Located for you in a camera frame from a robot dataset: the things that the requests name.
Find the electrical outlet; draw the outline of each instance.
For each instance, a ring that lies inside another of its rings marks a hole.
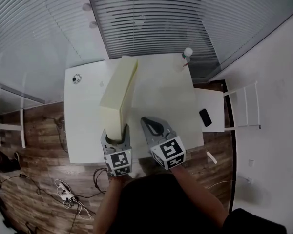
[[[70,193],[69,190],[62,183],[59,184],[58,188],[62,189],[62,192],[59,192],[59,195],[63,201],[74,197],[74,195]]]

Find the window blinds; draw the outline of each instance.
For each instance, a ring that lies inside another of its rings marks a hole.
[[[193,49],[207,80],[293,13],[293,0],[91,0],[111,59]]]
[[[80,0],[0,0],[0,84],[46,102],[66,68],[103,60]]]

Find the black phone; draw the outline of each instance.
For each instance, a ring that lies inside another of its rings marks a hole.
[[[205,108],[200,111],[200,116],[201,116],[202,121],[206,127],[211,125],[211,119],[210,119],[209,114]]]

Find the human arm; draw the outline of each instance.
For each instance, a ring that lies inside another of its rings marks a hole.
[[[119,198],[124,186],[121,178],[113,178],[99,206],[94,220],[94,233],[105,234],[115,220]]]
[[[193,204],[205,213],[217,227],[222,228],[228,216],[222,203],[200,185],[183,166],[175,166],[171,168],[171,172]]]

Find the white table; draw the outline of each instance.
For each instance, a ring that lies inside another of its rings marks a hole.
[[[200,117],[202,132],[225,131],[224,93],[220,91],[195,88],[197,114],[206,109],[211,119],[211,125],[206,127]]]
[[[143,116],[166,120],[186,149],[204,145],[195,93],[188,67],[176,72],[177,54],[138,56],[137,79],[128,117],[133,158],[149,157],[140,125]],[[64,113],[71,163],[104,163],[99,102],[120,59],[70,68],[65,73]],[[73,84],[79,74],[82,80]]]

